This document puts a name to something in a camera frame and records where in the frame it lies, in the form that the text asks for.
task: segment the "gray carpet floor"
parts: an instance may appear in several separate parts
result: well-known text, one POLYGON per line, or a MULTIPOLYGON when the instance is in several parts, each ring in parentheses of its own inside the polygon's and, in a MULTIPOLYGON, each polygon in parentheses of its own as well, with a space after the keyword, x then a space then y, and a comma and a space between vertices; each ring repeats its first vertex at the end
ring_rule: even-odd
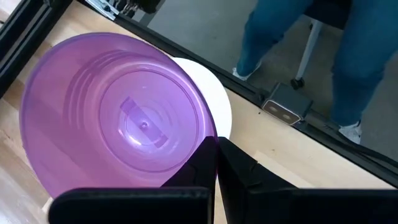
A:
MULTIPOLYGON (((167 0, 149 28, 230 71, 241 50, 243 26, 256 1, 167 0)), ((249 83, 269 90, 275 82, 289 83, 299 67, 310 29, 301 17, 264 59, 249 83)), ((329 115, 333 58, 343 31, 325 26, 305 74, 304 95, 313 108, 329 115)), ((398 160, 398 55, 388 64, 386 77, 363 116, 363 145, 398 160)))

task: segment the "wooden table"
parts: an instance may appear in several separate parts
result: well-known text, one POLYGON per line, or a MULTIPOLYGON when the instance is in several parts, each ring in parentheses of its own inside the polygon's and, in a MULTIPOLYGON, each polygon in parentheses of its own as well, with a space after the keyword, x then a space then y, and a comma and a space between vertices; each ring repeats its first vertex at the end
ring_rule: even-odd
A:
MULTIPOLYGON (((22 91, 30 71, 51 46, 88 32, 116 32, 138 38, 73 2, 0 100, 0 223, 46 223, 51 200, 30 167, 19 132, 22 91)), ((233 114, 230 139, 283 179, 301 188, 392 189, 232 91, 227 92, 233 114)), ((226 223, 218 186, 215 223, 226 223)))

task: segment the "white sneaker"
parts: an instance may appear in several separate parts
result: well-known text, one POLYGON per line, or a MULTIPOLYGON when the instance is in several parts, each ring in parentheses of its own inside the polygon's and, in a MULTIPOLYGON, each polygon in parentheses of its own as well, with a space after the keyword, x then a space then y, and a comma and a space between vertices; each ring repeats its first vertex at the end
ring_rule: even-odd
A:
POLYGON ((338 130, 344 137, 348 138, 352 142, 356 144, 361 143, 361 135, 362 135, 362 129, 361 129, 361 122, 358 121, 357 123, 349 126, 344 126, 340 127, 338 130))
POLYGON ((253 72, 251 72, 249 75, 246 75, 245 77, 243 77, 240 74, 238 74, 238 72, 236 71, 236 68, 232 68, 232 75, 234 75, 236 78, 238 78, 238 79, 240 79, 242 81, 246 81, 260 67, 261 67, 261 61, 259 63, 257 63, 256 68, 253 70, 253 72))

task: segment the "black metal frame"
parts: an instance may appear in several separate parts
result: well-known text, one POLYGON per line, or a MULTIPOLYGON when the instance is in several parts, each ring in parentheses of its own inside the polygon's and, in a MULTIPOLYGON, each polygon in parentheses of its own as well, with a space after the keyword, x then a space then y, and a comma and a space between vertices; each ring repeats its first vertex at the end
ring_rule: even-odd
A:
MULTIPOLYGON (((0 30, 0 97, 16 79, 71 1, 22 0, 3 25, 0 30)), ((119 15, 114 22, 170 55, 188 58, 204 65, 220 79, 226 88, 258 107, 261 107, 262 102, 269 96, 269 92, 238 80, 229 72, 124 15, 119 15)), ((383 162, 377 159, 380 158, 378 153, 348 142, 333 128, 330 129, 335 126, 334 124, 314 111, 310 112, 306 121, 295 128, 380 179, 398 187, 397 162, 392 160, 383 162)))

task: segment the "blue jeans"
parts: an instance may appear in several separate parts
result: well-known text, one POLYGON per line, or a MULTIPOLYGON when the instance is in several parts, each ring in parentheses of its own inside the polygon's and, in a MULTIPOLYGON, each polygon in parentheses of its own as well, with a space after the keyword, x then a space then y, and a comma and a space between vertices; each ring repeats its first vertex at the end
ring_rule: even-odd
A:
MULTIPOLYGON (((238 73, 249 75, 312 2, 258 0, 245 26, 238 73)), ((383 78, 386 62, 397 49, 398 0, 353 0, 332 68, 333 121, 347 126, 361 119, 383 78)))

